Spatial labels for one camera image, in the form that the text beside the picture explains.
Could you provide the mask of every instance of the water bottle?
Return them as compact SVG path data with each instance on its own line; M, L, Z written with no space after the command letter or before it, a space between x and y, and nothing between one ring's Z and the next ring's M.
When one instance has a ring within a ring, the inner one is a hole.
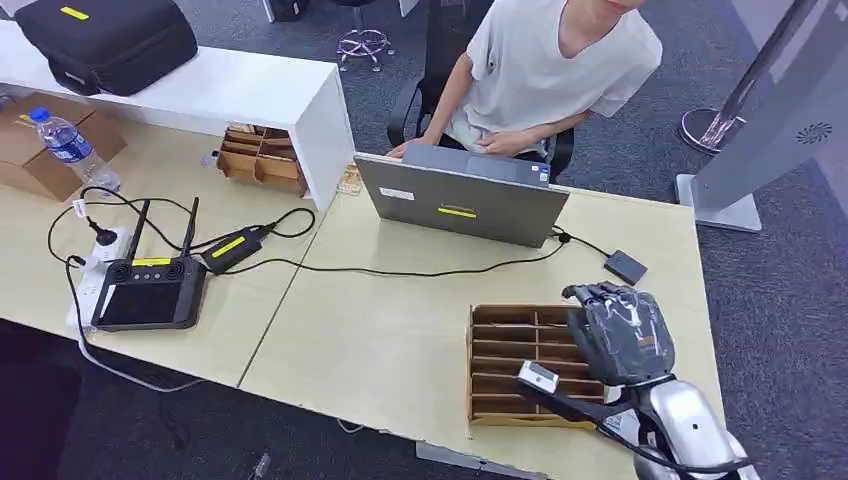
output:
M30 110L29 118L35 122L38 136L47 149L71 167L85 186L104 187L114 192L121 188L118 174L97 155L77 127L62 118L51 117L44 107Z

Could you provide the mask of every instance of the gray laptop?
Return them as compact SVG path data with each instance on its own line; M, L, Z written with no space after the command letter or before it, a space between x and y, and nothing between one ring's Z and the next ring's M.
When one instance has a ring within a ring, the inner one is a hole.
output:
M403 162L356 158L382 218L539 248L568 193L548 186L549 166L429 145Z

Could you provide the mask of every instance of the black glove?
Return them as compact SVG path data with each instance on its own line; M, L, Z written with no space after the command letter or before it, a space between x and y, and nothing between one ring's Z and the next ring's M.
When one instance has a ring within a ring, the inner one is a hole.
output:
M608 386L633 385L671 373L674 343L653 295L603 282L572 285L586 315L570 315L568 327L589 370Z

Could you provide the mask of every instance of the wooden organizer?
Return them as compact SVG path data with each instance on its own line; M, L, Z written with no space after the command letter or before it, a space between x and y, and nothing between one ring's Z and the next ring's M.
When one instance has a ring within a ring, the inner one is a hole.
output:
M578 307L481 305L471 312L468 339L468 420L472 425L586 427L524 400L516 392L518 371L533 360L559 374L557 392L603 403L604 385L568 333L566 318Z
M306 178L288 132L258 126L251 130L255 133L227 129L218 150L218 170L232 180L303 196Z

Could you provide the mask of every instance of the power strip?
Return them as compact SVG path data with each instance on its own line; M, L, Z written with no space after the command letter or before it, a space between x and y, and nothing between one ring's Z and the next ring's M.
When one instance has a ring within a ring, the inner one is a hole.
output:
M110 230L118 234L118 239L112 245L105 247L95 243L94 250L91 251L92 257L99 258L103 262L124 258L130 243L130 236L127 234L126 228L117 227L110 228ZM104 264L95 270L86 272L77 285L77 298L80 303L80 316L83 328L91 328L91 318L94 316L94 307L97 306L97 300L100 298L100 290L103 288L103 282L106 280L107 267L108 265ZM65 323L69 327L77 328L77 311L74 307L73 299L71 299L71 307L68 309Z

